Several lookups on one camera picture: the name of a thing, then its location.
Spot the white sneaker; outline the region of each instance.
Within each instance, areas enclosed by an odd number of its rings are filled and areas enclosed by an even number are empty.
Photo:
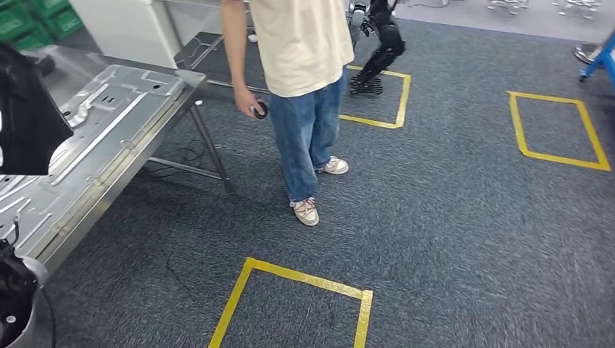
[[[318,172],[338,175],[346,173],[348,169],[348,162],[335,156],[331,156],[329,163],[319,169]]]
[[[316,226],[320,218],[314,205],[314,198],[304,199],[301,202],[290,202],[297,219],[307,226]]]

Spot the blue stand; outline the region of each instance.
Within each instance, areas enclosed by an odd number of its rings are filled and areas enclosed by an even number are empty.
[[[604,67],[608,73],[608,78],[611,80],[611,85],[615,88],[615,62],[611,58],[611,51],[615,49],[615,31],[606,39],[602,45],[602,51],[598,53],[593,62],[591,62],[584,70],[581,70],[579,81],[585,82],[599,67]]]

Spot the metal sheet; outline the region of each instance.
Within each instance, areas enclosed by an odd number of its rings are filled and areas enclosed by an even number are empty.
[[[60,107],[69,121],[75,117],[82,120],[75,135],[54,153],[50,176],[0,176],[0,238],[15,238],[15,216],[20,221],[18,254],[38,257],[56,237],[68,237],[79,225],[75,219],[86,219],[154,140],[152,130],[156,136],[160,134],[178,112],[177,103],[185,104],[184,88],[177,77],[134,67],[111,65],[95,75]],[[51,90],[60,100],[64,92]],[[93,205],[83,211],[85,201]],[[99,210],[98,216],[105,209]]]

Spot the beige t-shirt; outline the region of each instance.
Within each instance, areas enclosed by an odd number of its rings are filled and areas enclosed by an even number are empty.
[[[251,0],[269,90],[301,96],[333,83],[354,59],[343,0]]]

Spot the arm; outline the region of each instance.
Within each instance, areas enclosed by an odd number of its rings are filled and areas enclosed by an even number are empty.
[[[220,21],[233,86],[245,86],[246,7],[242,0],[221,0]]]
[[[220,21],[224,35],[226,59],[231,68],[231,82],[235,92],[237,109],[246,116],[255,118],[253,110],[264,115],[265,112],[256,98],[248,91],[244,79],[246,60],[246,7],[243,0],[221,0]]]

